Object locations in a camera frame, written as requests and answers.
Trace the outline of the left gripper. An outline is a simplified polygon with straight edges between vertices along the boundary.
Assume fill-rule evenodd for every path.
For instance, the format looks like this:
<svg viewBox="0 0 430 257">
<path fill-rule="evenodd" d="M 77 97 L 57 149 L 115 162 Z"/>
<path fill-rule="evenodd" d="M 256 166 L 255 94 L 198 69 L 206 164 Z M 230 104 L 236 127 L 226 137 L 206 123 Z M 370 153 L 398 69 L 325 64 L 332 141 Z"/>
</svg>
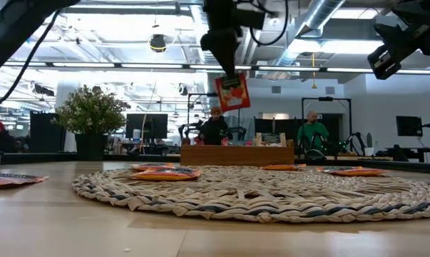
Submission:
<svg viewBox="0 0 430 257">
<path fill-rule="evenodd" d="M 204 0 L 209 31 L 200 40 L 203 51 L 210 51 L 228 77 L 235 76 L 235 52 L 242 29 L 234 17 L 237 4 L 233 0 Z"/>
</svg>

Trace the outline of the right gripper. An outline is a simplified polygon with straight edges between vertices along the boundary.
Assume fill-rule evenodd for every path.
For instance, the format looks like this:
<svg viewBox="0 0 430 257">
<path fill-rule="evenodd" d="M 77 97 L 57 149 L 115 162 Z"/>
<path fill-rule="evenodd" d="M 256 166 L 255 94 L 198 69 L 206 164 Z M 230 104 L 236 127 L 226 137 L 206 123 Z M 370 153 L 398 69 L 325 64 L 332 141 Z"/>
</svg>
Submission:
<svg viewBox="0 0 430 257">
<path fill-rule="evenodd" d="M 405 25 L 377 23 L 384 45 L 368 55 L 367 61 L 377 79 L 388 79 L 401 69 L 388 50 L 430 50 L 430 10 L 394 10 Z"/>
</svg>

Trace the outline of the beige tea packet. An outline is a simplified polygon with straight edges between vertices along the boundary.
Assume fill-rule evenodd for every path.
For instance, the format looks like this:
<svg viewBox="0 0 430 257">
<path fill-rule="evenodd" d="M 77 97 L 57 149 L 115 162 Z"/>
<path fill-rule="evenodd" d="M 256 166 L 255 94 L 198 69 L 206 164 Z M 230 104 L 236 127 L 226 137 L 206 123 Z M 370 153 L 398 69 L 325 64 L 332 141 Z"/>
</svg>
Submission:
<svg viewBox="0 0 430 257">
<path fill-rule="evenodd" d="M 255 146 L 286 147 L 285 133 L 256 133 Z"/>
</svg>

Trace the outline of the orange tea packet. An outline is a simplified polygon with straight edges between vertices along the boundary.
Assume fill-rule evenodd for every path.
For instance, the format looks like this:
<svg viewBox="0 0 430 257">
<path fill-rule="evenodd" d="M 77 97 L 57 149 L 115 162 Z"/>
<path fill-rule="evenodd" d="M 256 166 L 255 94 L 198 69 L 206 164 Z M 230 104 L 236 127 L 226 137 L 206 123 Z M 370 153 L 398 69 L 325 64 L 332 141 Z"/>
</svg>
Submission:
<svg viewBox="0 0 430 257">
<path fill-rule="evenodd" d="M 148 168 L 139 173 L 132 174 L 132 179 L 143 181 L 187 181 L 200 177 L 202 171 L 193 168 Z"/>
<path fill-rule="evenodd" d="M 0 173 L 0 187 L 10 185 L 22 185 L 28 183 L 40 183 L 46 181 L 48 176 L 30 176 L 12 173 Z"/>
<path fill-rule="evenodd" d="M 361 166 L 330 166 L 318 167 L 318 171 L 337 176 L 380 176 L 386 173 L 385 170 L 376 168 L 364 168 Z"/>
<path fill-rule="evenodd" d="M 262 169 L 267 171 L 298 171 L 305 167 L 305 164 L 279 164 L 264 166 Z"/>
<path fill-rule="evenodd" d="M 133 164 L 132 168 L 134 170 L 142 172 L 148 169 L 174 168 L 174 165 L 172 163 L 142 163 L 142 164 Z"/>
</svg>

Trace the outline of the black hanging dome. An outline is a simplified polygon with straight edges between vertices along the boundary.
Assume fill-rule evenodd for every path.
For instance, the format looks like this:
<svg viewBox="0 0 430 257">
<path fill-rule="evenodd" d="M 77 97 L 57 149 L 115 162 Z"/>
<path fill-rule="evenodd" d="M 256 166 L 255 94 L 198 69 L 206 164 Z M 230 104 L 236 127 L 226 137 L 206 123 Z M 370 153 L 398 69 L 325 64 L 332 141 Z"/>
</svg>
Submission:
<svg viewBox="0 0 430 257">
<path fill-rule="evenodd" d="M 153 34 L 149 47 L 155 53 L 163 53 L 167 49 L 165 37 L 163 34 Z"/>
</svg>

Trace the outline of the black computer monitor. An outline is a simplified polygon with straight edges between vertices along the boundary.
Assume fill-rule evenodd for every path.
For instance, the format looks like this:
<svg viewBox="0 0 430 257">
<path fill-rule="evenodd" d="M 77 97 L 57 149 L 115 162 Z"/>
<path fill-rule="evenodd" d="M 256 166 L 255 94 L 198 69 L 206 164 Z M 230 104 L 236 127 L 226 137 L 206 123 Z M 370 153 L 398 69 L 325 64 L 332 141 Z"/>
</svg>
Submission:
<svg viewBox="0 0 430 257">
<path fill-rule="evenodd" d="M 126 138 L 133 137 L 133 130 L 143 132 L 146 139 L 168 137 L 168 115 L 167 114 L 127 114 L 126 115 Z"/>
<path fill-rule="evenodd" d="M 422 121 L 418 116 L 397 116 L 396 127 L 398 136 L 423 136 Z"/>
</svg>

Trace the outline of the green cactus white pot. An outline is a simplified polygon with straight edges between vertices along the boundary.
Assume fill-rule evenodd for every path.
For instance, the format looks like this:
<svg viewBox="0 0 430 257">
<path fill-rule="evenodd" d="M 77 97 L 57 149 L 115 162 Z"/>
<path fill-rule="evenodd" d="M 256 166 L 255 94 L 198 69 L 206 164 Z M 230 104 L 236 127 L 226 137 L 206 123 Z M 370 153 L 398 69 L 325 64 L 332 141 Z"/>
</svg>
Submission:
<svg viewBox="0 0 430 257">
<path fill-rule="evenodd" d="M 365 155 L 366 156 L 373 156 L 374 155 L 374 147 L 373 147 L 372 135 L 370 133 L 368 133 L 366 136 L 366 142 L 367 142 L 367 145 L 364 149 Z"/>
</svg>

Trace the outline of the black desk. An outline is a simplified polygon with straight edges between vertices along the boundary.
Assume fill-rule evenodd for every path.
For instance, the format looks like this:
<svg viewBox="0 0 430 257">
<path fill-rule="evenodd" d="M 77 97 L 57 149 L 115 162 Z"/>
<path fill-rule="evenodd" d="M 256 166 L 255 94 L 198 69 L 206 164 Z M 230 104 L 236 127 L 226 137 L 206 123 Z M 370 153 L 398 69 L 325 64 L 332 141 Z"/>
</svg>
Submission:
<svg viewBox="0 0 430 257">
<path fill-rule="evenodd" d="M 394 161 L 409 161 L 410 159 L 417 159 L 419 163 L 424 163 L 426 154 L 430 153 L 430 148 L 402 148 L 399 145 L 394 145 L 393 148 L 387 148 L 386 153 L 392 157 Z"/>
</svg>

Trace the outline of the wooden three-compartment tray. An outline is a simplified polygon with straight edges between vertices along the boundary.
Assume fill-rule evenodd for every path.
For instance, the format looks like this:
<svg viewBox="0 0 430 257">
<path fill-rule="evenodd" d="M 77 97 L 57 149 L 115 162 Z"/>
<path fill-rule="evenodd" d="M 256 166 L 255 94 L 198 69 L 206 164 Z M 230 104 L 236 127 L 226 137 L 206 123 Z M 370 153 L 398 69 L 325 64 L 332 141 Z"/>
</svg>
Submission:
<svg viewBox="0 0 430 257">
<path fill-rule="evenodd" d="M 182 166 L 261 167 L 294 162 L 293 145 L 290 147 L 184 145 L 180 152 Z"/>
</svg>

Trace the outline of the black arched clamp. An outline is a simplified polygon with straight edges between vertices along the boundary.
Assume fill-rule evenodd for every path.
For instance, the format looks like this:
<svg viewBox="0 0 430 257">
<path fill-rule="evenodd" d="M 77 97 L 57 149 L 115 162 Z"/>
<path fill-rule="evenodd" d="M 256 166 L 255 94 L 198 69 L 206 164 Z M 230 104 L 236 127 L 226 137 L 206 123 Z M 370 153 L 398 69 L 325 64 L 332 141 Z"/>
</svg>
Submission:
<svg viewBox="0 0 430 257">
<path fill-rule="evenodd" d="M 311 159 L 311 160 L 325 160 L 326 156 L 317 149 L 309 149 L 304 154 L 305 159 Z"/>
</svg>

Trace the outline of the green potted plant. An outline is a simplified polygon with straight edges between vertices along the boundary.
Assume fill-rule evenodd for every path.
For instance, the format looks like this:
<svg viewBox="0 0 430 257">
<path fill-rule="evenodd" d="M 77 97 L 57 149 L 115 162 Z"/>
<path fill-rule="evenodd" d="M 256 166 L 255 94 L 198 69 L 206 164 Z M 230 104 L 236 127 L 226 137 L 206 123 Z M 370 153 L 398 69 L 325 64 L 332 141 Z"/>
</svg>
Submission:
<svg viewBox="0 0 430 257">
<path fill-rule="evenodd" d="M 68 94 L 52 122 L 75 135 L 79 160 L 101 161 L 108 135 L 126 124 L 125 109 L 115 93 L 83 86 Z"/>
</svg>

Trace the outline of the round woven placemat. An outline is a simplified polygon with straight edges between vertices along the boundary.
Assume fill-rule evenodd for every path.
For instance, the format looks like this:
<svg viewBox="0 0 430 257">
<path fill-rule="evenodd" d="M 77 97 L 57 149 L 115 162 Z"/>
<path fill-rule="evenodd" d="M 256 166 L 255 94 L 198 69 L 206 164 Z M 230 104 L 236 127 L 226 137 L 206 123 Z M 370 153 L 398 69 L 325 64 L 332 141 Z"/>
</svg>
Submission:
<svg viewBox="0 0 430 257">
<path fill-rule="evenodd" d="M 316 168 L 266 171 L 203 166 L 189 181 L 140 181 L 133 171 L 84 174 L 72 189 L 132 211 L 258 223 L 349 223 L 430 218 L 430 183 L 393 176 L 335 176 Z"/>
</svg>

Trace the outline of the black upright panel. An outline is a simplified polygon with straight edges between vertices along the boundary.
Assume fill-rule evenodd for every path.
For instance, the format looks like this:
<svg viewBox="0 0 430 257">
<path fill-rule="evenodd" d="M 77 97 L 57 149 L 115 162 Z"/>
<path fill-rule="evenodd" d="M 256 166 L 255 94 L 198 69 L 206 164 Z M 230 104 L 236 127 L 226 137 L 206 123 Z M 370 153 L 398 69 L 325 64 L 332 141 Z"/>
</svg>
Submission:
<svg viewBox="0 0 430 257">
<path fill-rule="evenodd" d="M 58 153 L 64 150 L 66 130 L 53 122 L 58 114 L 30 113 L 29 147 L 32 153 Z"/>
</svg>

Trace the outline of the black gantry frame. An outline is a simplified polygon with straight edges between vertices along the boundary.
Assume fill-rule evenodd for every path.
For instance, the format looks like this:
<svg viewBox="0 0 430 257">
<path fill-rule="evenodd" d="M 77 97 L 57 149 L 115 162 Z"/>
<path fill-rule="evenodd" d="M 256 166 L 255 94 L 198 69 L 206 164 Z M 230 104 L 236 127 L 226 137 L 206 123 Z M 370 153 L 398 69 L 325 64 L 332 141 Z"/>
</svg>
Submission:
<svg viewBox="0 0 430 257">
<path fill-rule="evenodd" d="M 192 96 L 197 96 L 196 100 L 191 101 L 190 98 Z M 189 93 L 188 94 L 188 100 L 187 100 L 187 122 L 189 122 L 190 118 L 190 110 L 193 109 L 193 105 L 197 104 L 199 102 L 199 98 L 201 96 L 205 96 L 207 98 L 218 98 L 218 94 L 216 92 L 209 92 L 209 93 Z M 229 128 L 230 137 L 226 135 L 223 140 L 221 141 L 222 145 L 225 145 L 225 142 L 228 142 L 229 140 L 233 139 L 232 133 L 237 134 L 237 141 L 243 141 L 245 139 L 246 135 L 246 129 L 238 125 L 237 127 L 230 127 Z"/>
<path fill-rule="evenodd" d="M 320 96 L 320 97 L 303 97 L 301 98 L 301 125 L 304 124 L 304 110 L 306 109 L 306 107 L 304 106 L 304 102 L 308 100 L 308 101 L 336 101 L 338 102 L 340 105 L 344 106 L 342 104 L 342 101 L 346 101 L 348 103 L 348 113 L 349 113 L 349 134 L 351 135 L 353 130 L 352 130 L 352 100 L 350 98 L 334 98 L 331 96 Z"/>
</svg>

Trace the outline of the silver ventilation duct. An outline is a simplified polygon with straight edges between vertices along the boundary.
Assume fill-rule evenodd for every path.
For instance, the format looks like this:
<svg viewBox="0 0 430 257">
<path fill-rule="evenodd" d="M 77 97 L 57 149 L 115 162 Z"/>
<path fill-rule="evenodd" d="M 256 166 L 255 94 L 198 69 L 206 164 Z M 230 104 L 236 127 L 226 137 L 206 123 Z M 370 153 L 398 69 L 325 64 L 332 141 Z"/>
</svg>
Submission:
<svg viewBox="0 0 430 257">
<path fill-rule="evenodd" d="M 297 57 L 305 52 L 305 39 L 322 37 L 324 25 L 332 18 L 346 0 L 311 0 L 307 12 L 293 18 L 287 26 L 285 39 L 287 46 L 277 57 L 274 66 L 291 66 Z"/>
</svg>

